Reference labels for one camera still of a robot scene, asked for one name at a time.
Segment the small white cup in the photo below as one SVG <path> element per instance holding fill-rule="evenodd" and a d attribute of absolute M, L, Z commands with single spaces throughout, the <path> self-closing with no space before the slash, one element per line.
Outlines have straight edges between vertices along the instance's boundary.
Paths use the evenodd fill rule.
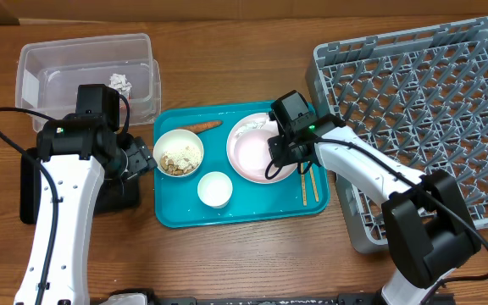
<path fill-rule="evenodd" d="M 205 174 L 198 182 L 197 195 L 200 201 L 210 208 L 224 208 L 233 192 L 229 176 L 213 171 Z"/>

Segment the white napkin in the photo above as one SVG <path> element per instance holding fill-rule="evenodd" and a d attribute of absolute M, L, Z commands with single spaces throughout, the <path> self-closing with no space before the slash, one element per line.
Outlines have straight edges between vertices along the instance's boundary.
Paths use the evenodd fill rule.
<path fill-rule="evenodd" d="M 132 84 L 127 80 L 126 75 L 112 74 L 109 78 L 110 88 L 118 91 L 120 94 L 128 98 L 130 96 L 130 91 Z"/>

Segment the pink shallow bowl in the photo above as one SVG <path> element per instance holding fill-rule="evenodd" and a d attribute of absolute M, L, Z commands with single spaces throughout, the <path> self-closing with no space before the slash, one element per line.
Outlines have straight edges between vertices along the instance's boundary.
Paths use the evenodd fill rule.
<path fill-rule="evenodd" d="M 244 178 L 264 183 L 265 170 L 272 161 L 268 140 L 276 136 L 272 130 L 256 129 L 243 133 L 233 148 L 236 171 Z"/>

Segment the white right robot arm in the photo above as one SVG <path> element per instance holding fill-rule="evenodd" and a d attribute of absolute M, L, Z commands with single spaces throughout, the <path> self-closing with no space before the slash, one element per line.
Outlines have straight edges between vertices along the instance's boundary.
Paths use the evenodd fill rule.
<path fill-rule="evenodd" d="M 377 303 L 431 304 L 440 287 L 456 281 L 453 270 L 481 249 L 488 252 L 458 183 L 445 170 L 427 175 L 402 165 L 332 114 L 285 118 L 269 112 L 269 119 L 279 131 L 268 140 L 271 166 L 316 164 L 379 204 L 396 272 L 381 288 Z M 464 279 L 488 280 L 488 272 Z"/>

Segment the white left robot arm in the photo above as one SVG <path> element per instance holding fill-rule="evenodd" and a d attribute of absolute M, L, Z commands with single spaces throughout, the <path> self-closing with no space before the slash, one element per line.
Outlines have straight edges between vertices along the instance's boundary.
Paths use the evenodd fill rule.
<path fill-rule="evenodd" d="M 141 138 L 131 139 L 119 110 L 77 109 L 46 118 L 31 156 L 0 138 L 40 173 L 30 258 L 16 304 L 87 304 L 88 254 L 98 201 L 130 199 L 125 189 L 156 166 Z"/>

